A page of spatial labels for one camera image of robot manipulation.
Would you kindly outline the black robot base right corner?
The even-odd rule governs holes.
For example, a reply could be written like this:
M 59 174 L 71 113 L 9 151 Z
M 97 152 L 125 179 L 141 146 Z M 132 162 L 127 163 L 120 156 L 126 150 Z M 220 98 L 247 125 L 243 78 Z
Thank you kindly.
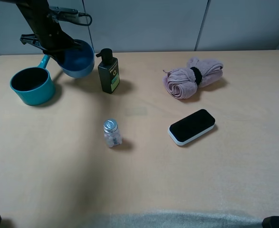
M 279 228 L 279 216 L 267 217 L 262 222 L 263 228 Z

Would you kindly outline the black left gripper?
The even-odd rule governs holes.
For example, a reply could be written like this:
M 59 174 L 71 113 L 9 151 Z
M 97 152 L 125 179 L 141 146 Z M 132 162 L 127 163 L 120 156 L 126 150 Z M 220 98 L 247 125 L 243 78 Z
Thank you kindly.
M 82 40 L 70 37 L 57 22 L 38 23 L 33 31 L 35 34 L 21 35 L 22 44 L 30 44 L 41 50 L 46 50 L 46 53 L 50 54 L 56 61 L 65 61 L 64 52 L 67 49 L 83 49 Z

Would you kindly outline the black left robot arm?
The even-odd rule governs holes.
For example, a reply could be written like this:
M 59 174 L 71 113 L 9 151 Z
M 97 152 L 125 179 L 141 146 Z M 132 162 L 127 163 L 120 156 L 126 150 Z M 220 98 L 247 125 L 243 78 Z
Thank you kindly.
M 21 35 L 22 44 L 30 44 L 51 56 L 60 63 L 64 62 L 66 50 L 80 50 L 81 44 L 65 33 L 59 21 L 77 23 L 78 11 L 75 9 L 51 7 L 46 0 L 9 0 L 15 4 L 33 31 Z

